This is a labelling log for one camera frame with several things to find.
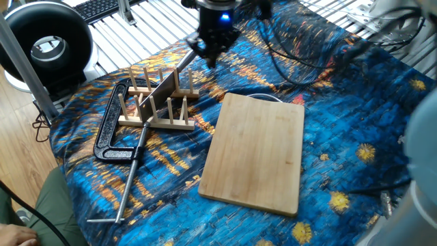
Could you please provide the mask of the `person left hand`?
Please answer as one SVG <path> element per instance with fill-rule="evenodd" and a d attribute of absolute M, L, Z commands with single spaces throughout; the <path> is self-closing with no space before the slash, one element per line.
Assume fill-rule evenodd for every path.
<path fill-rule="evenodd" d="M 1 246 L 38 246 L 37 232 L 24 226 L 1 224 Z"/>

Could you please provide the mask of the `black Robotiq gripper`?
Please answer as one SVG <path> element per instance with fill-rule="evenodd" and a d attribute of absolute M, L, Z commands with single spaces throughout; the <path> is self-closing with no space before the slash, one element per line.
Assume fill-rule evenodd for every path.
<path fill-rule="evenodd" d="M 237 0 L 198 0 L 199 28 L 186 37 L 186 43 L 193 52 L 203 57 L 206 55 L 208 68 L 216 68 L 220 53 L 226 52 L 240 35 L 234 25 L 235 9 L 241 4 Z"/>

